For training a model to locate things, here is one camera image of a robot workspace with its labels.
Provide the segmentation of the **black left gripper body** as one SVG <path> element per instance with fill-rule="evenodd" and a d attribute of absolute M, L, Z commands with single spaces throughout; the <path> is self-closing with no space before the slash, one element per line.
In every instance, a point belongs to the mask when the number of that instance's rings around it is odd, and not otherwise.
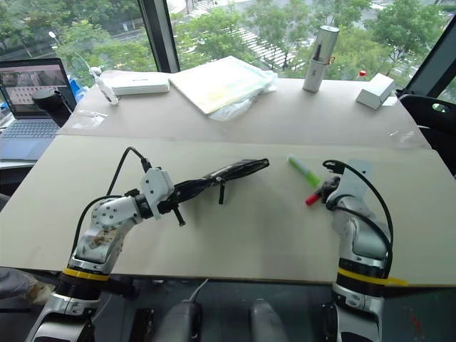
<path fill-rule="evenodd" d="M 173 192 L 166 200 L 161 201 L 157 208 L 160 214 L 167 214 L 178 209 L 181 200 L 180 192 Z"/>

